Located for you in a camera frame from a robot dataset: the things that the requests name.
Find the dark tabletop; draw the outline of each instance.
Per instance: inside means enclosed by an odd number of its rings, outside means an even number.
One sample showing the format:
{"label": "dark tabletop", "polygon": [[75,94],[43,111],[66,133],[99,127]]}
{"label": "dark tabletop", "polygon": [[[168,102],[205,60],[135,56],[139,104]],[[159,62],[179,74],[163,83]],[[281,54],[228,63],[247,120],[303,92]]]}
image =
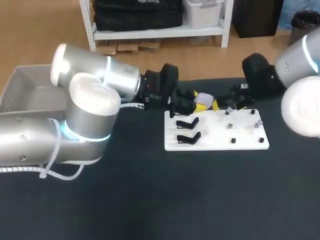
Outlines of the dark tabletop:
{"label": "dark tabletop", "polygon": [[[222,95],[241,81],[180,84]],[[319,239],[320,140],[288,129],[280,98],[254,108],[268,150],[167,152],[163,112],[122,109],[104,158],[76,180],[0,174],[0,238]]]}

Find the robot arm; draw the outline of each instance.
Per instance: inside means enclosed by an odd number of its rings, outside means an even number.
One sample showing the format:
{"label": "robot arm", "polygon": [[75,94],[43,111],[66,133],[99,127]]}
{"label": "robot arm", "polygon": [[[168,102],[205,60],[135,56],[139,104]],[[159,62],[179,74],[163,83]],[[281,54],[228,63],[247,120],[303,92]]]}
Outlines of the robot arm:
{"label": "robot arm", "polygon": [[247,87],[235,86],[217,97],[217,106],[230,102],[236,109],[254,101],[283,95],[281,111],[285,123],[307,137],[320,136],[320,27],[291,45],[270,65],[255,53],[242,62]]}
{"label": "robot arm", "polygon": [[[50,78],[65,90],[65,120],[1,118],[0,139],[6,144],[0,144],[0,172],[39,172],[41,178],[49,174],[72,180],[84,165],[102,157],[124,105],[166,109],[172,116],[190,115],[196,108],[191,91],[177,87],[177,67],[169,64],[160,72],[141,75],[137,67],[112,57],[61,44]],[[80,167],[74,176],[65,177],[50,170],[53,163]]]}

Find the light gray plastic crate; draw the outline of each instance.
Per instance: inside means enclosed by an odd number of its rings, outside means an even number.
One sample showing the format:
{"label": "light gray plastic crate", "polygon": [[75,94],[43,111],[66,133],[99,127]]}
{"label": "light gray plastic crate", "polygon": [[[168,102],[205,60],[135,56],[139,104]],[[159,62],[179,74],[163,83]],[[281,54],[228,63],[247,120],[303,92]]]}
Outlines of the light gray plastic crate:
{"label": "light gray plastic crate", "polygon": [[8,80],[0,102],[0,117],[65,119],[66,95],[50,81],[51,65],[18,66]]}

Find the metal shelf frame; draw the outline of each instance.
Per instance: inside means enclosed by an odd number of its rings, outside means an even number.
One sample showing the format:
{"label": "metal shelf frame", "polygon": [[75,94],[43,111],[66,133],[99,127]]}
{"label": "metal shelf frame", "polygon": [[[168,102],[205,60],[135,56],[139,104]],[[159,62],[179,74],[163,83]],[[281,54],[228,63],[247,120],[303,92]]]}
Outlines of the metal shelf frame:
{"label": "metal shelf frame", "polygon": [[91,23],[90,0],[79,1],[86,35],[92,52],[96,51],[96,40],[156,39],[222,35],[221,47],[226,48],[228,46],[234,0],[225,0],[224,19],[220,19],[217,26],[192,29],[187,23],[184,23],[182,26],[173,28],[125,32],[98,31],[96,24]]}

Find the black clip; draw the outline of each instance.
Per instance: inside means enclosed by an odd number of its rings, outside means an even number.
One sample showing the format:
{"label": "black clip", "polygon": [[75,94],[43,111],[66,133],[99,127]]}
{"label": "black clip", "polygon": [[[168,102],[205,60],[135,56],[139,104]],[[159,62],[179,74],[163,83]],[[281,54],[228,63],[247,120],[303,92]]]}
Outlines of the black clip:
{"label": "black clip", "polygon": [[187,136],[183,136],[183,135],[177,135],[176,136],[176,139],[178,140],[179,144],[195,145],[200,138],[201,138],[201,132],[199,132],[199,131],[196,133],[196,135],[194,135],[193,138],[187,137]]}
{"label": "black clip", "polygon": [[185,122],[185,121],[176,121],[176,125],[178,127],[178,129],[194,129],[197,124],[199,122],[199,117],[196,117],[192,123],[188,123],[188,122]]}

